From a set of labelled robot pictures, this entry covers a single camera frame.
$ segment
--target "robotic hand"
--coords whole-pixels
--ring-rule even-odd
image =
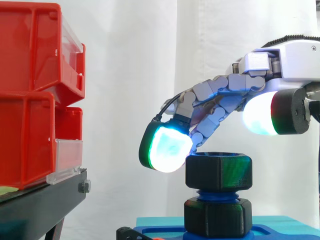
[[[142,138],[139,159],[161,172],[181,167],[233,111],[266,135],[303,134],[320,122],[320,37],[288,35],[232,63],[164,103]],[[173,115],[161,122],[162,114]]]

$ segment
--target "red storage bin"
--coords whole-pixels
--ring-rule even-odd
[[[0,1],[0,91],[47,91],[68,106],[85,97],[85,46],[55,3]]]
[[[55,105],[49,92],[0,91],[0,186],[24,189],[79,173],[82,110]]]

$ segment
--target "bolt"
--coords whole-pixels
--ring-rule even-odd
[[[89,193],[91,190],[91,181],[89,179],[86,179],[82,182],[81,185],[81,192],[84,194]]]

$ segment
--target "black shelf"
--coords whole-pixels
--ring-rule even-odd
[[[55,185],[47,183],[0,196],[0,240],[58,240],[65,216],[86,198],[87,170]]]

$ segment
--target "white backdrop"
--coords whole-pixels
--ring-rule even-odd
[[[86,44],[86,99],[76,105],[92,181],[87,199],[66,217],[62,240],[112,240],[136,217],[182,216],[195,194],[184,185],[184,169],[160,173],[138,160],[161,104],[270,40],[317,29],[314,0],[57,2]],[[233,113],[201,150],[253,159],[254,185],[241,197],[254,215],[288,215],[318,227],[318,148],[315,121],[300,136],[266,137],[249,133]]]

